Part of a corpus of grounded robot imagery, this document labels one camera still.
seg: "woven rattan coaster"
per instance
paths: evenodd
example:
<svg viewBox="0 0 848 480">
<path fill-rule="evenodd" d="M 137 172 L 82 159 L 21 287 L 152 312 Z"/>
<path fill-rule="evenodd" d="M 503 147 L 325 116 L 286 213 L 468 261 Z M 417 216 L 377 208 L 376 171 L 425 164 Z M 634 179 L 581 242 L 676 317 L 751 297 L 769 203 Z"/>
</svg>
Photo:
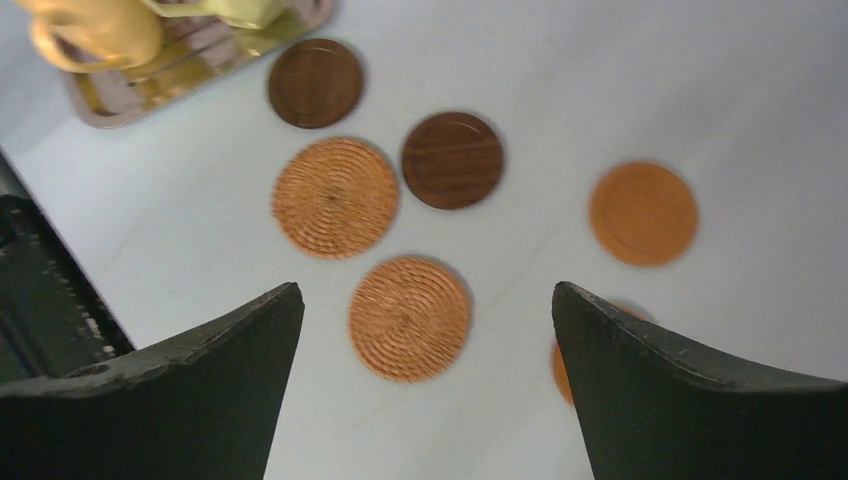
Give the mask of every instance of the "woven rattan coaster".
<svg viewBox="0 0 848 480">
<path fill-rule="evenodd" d="M 283 169 L 271 209 L 299 249 L 338 259 L 377 243 L 397 202 L 397 181 L 377 150 L 359 140 L 330 138 L 306 147 Z"/>
<path fill-rule="evenodd" d="M 554 349 L 551 352 L 551 369 L 554 373 L 554 381 L 557 384 L 559 393 L 566 402 L 574 405 L 574 397 L 571 396 L 571 384 L 568 383 L 568 373 L 565 372 L 565 362 L 562 361 L 562 354 L 559 351 L 559 345 L 554 342 Z"/>
<path fill-rule="evenodd" d="M 459 279 L 431 261 L 401 257 L 379 265 L 359 284 L 348 331 L 369 369 L 412 383 L 453 363 L 470 321 L 471 303 Z"/>
</svg>

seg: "white table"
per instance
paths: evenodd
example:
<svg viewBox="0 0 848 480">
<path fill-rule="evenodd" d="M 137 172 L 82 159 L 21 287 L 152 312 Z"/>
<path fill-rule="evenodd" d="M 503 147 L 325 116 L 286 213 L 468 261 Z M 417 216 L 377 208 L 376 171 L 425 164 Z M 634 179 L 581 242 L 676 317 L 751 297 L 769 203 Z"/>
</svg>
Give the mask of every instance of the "white table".
<svg viewBox="0 0 848 480">
<path fill-rule="evenodd" d="M 0 144 L 137 347 L 285 281 L 306 315 L 268 478 L 590 478 L 548 365 L 554 284 L 633 302 L 745 358 L 848 380 L 848 3 L 844 0 L 360 0 L 320 35 L 355 46 L 367 92 L 308 132 L 265 100 L 272 58 L 112 131 L 81 123 L 0 4 Z M 331 135 L 380 146 L 438 110 L 478 111 L 506 143 L 493 196 L 445 213 L 404 187 L 376 248 L 326 262 L 269 214 L 272 182 Z M 630 157 L 692 185 L 702 227 L 667 268 L 594 240 L 593 183 Z M 347 339 L 358 281 L 402 253 L 472 290 L 473 329 L 444 375 L 401 386 Z"/>
</svg>

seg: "round coaster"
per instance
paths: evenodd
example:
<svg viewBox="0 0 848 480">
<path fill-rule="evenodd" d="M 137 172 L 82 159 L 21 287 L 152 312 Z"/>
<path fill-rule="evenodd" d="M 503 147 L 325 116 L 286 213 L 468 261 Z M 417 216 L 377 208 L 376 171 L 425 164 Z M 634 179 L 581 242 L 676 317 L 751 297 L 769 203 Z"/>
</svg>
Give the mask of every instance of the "round coaster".
<svg viewBox="0 0 848 480">
<path fill-rule="evenodd" d="M 428 260 L 401 257 L 379 265 L 359 284 L 348 331 L 370 370 L 412 383 L 453 363 L 470 321 L 471 302 L 459 279 Z"/>
<path fill-rule="evenodd" d="M 301 128 L 332 125 L 362 97 L 362 67 L 344 45 L 313 38 L 285 51 L 271 68 L 268 100 L 277 115 Z"/>
<path fill-rule="evenodd" d="M 283 169 L 271 210 L 299 249 L 338 259 L 377 243 L 397 202 L 397 182 L 378 151 L 359 140 L 330 138 L 306 147 Z"/>
<path fill-rule="evenodd" d="M 595 237 L 622 262 L 653 267 L 679 257 L 695 238 L 698 206 L 671 170 L 630 162 L 607 173 L 589 206 Z"/>
<path fill-rule="evenodd" d="M 554 341 L 554 349 L 551 352 L 551 368 L 554 373 L 554 381 L 557 384 L 559 393 L 566 402 L 574 405 L 574 397 L 571 395 L 571 384 L 568 383 L 568 373 L 565 371 L 565 363 L 562 361 L 562 354 L 559 351 L 559 345 Z"/>
<path fill-rule="evenodd" d="M 440 113 L 424 120 L 403 147 L 406 184 L 422 202 L 444 210 L 485 198 L 498 184 L 503 164 L 498 136 L 468 113 Z"/>
</svg>

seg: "cup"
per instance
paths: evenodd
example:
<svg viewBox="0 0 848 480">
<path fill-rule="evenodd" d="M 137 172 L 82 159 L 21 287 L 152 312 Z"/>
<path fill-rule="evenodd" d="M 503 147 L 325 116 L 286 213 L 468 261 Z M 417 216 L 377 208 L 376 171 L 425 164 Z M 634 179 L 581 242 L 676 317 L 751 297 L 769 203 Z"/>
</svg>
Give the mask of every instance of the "cup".
<svg viewBox="0 0 848 480">
<path fill-rule="evenodd" d="M 139 0 L 14 0 L 33 15 L 30 39 L 48 62 L 69 72 L 95 73 L 152 60 L 165 32 Z M 71 58 L 58 38 L 98 61 Z"/>
<path fill-rule="evenodd" d="M 287 0 L 199 0 L 197 3 L 162 3 L 142 0 L 145 5 L 166 18 L 202 17 L 215 15 L 224 23 L 237 28 L 261 29 L 283 13 Z"/>
</svg>

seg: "tray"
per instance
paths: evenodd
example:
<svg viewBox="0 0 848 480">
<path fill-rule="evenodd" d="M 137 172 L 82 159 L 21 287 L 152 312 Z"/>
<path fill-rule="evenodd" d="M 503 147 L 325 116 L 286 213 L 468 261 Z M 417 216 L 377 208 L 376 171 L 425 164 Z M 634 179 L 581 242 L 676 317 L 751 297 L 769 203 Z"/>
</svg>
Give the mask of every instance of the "tray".
<svg viewBox="0 0 848 480">
<path fill-rule="evenodd" d="M 126 125 L 320 27 L 336 1 L 293 3 L 262 30 L 234 28 L 216 17 L 163 18 L 165 46 L 150 63 L 101 73 L 62 72 L 71 103 L 91 126 Z M 63 47 L 76 60 L 95 60 L 69 44 Z"/>
</svg>

